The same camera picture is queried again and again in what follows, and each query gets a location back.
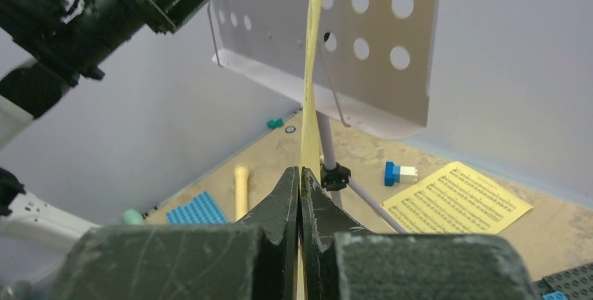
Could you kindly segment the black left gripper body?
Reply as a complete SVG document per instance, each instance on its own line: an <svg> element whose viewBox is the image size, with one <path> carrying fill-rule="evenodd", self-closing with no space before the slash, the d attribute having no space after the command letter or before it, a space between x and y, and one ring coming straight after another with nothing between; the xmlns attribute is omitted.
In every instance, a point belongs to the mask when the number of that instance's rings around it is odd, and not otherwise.
<svg viewBox="0 0 593 300"><path fill-rule="evenodd" d="M64 79L102 80L100 63L145 25L127 0L87 0L65 22L68 14L67 0L1 0L1 28Z"/></svg>

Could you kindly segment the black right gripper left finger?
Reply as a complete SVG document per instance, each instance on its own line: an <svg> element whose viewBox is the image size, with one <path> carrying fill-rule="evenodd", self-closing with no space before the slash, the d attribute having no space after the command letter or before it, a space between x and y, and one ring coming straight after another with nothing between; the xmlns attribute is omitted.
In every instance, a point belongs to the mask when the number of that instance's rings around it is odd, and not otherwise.
<svg viewBox="0 0 593 300"><path fill-rule="evenodd" d="M51 299L294 299L299 170L229 224L109 226L72 248Z"/></svg>

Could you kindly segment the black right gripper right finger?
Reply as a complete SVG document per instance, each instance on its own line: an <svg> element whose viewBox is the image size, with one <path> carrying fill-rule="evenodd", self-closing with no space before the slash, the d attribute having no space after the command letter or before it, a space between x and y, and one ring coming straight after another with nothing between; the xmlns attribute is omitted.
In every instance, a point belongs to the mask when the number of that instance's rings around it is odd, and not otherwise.
<svg viewBox="0 0 593 300"><path fill-rule="evenodd" d="M307 299L536 299L504 238L379 234L340 209L301 171L301 252Z"/></svg>

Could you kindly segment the cream yellow microphone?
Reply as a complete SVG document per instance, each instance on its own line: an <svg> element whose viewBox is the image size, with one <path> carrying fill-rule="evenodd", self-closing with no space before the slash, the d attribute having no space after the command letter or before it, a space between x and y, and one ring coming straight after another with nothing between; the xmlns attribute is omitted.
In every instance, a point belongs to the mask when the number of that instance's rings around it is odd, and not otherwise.
<svg viewBox="0 0 593 300"><path fill-rule="evenodd" d="M244 164L239 164L234 169L236 221L239 221L249 211L249 203L248 203L249 176L250 176L250 170Z"/></svg>

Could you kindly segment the yellow sheet music page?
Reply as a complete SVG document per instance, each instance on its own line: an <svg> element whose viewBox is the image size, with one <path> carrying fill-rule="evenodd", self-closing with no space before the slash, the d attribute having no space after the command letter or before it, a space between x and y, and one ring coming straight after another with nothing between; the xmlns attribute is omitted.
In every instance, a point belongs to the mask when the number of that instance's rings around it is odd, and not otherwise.
<svg viewBox="0 0 593 300"><path fill-rule="evenodd" d="M533 206L461 162L382 202L411 234L498 234Z"/></svg>
<svg viewBox="0 0 593 300"><path fill-rule="evenodd" d="M320 298L320 267L317 230L312 202L312 193L320 175L320 133L317 124L314 69L319 37L322 0L308 0L306 26L306 53L303 75L303 115L301 126L301 254L307 299Z"/></svg>

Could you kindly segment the lilac tripod music stand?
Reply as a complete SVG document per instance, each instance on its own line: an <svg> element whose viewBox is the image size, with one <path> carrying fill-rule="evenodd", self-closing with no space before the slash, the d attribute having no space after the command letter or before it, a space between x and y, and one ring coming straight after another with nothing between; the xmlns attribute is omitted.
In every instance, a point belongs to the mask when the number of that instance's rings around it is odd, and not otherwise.
<svg viewBox="0 0 593 300"><path fill-rule="evenodd" d="M422 131L439 0L322 0L314 69L320 155L330 120L385 140ZM213 61L303 105L308 0L214 0Z"/></svg>

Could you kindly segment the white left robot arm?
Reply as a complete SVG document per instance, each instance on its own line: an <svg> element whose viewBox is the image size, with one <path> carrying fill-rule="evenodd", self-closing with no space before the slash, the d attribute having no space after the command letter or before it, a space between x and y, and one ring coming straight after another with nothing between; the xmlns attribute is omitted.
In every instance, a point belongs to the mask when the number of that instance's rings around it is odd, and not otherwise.
<svg viewBox="0 0 593 300"><path fill-rule="evenodd" d="M142 29L1 152L28 192L94 224L146 211L209 171L211 8L178 33Z"/></svg>

